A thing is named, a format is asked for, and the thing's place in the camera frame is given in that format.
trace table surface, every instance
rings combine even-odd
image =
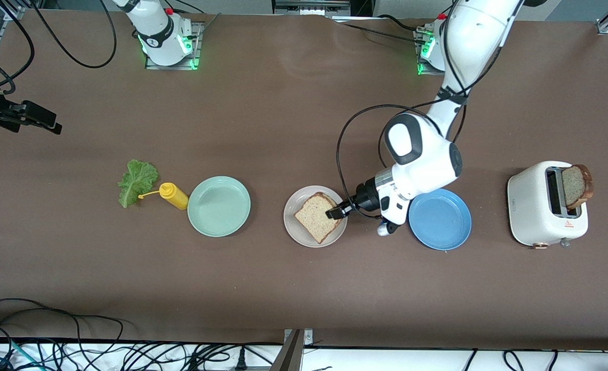
[[[108,56],[103,14],[46,18],[83,61]],[[63,134],[0,129],[0,298],[122,317],[134,322],[127,339],[282,341],[282,329],[310,327],[325,345],[608,348],[608,36],[590,23],[512,28],[471,94],[464,172],[447,187],[471,210],[471,237],[442,252],[406,227],[380,238],[356,215],[323,249],[283,226],[297,189],[341,191],[335,144],[353,113],[434,98],[442,78],[417,75],[411,43],[320,16],[221,15],[200,70],[146,71],[129,20],[113,20],[118,52],[88,70],[35,14],[23,19],[37,54],[11,98],[56,112]],[[362,24],[407,36],[389,21]],[[27,55],[10,25],[1,66],[14,71]],[[347,131],[352,188],[381,169],[377,137],[394,113],[366,113]],[[239,179],[247,223],[208,238],[160,197],[123,209],[116,183],[133,158],[186,192],[211,176]],[[509,231],[506,181],[542,160],[586,164],[596,182],[589,231],[570,249],[530,250]],[[20,335],[74,336],[48,315],[21,322]]]

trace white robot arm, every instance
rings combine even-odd
[[[164,10],[159,0],[113,0],[139,33],[143,52],[155,64],[171,66],[192,53],[191,21]]]
[[[443,51],[445,77],[427,115],[401,113],[386,126],[385,141],[396,161],[356,188],[356,195],[327,212],[344,218],[353,209],[380,209],[379,235],[405,223],[410,201],[442,188],[462,172],[462,156],[448,132],[471,86],[497,47],[504,44],[523,0],[457,0],[449,17],[437,20],[435,39]]]

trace mustard bottle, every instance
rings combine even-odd
[[[163,199],[167,200],[173,206],[177,207],[181,210],[187,209],[187,204],[189,203],[189,197],[184,192],[182,192],[175,184],[173,183],[162,183],[159,186],[158,191],[144,193],[143,195],[139,195],[139,199],[143,199],[147,195],[152,195],[153,193],[159,193]]]

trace toaster slot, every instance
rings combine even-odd
[[[547,167],[547,195],[549,195],[549,209],[559,218],[578,218],[580,208],[568,210],[565,205],[565,192],[563,190],[563,168]]]

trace toaster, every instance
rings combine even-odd
[[[508,181],[508,213],[513,237],[528,246],[570,245],[588,230],[586,204],[568,210],[563,190],[567,162],[544,161]]]

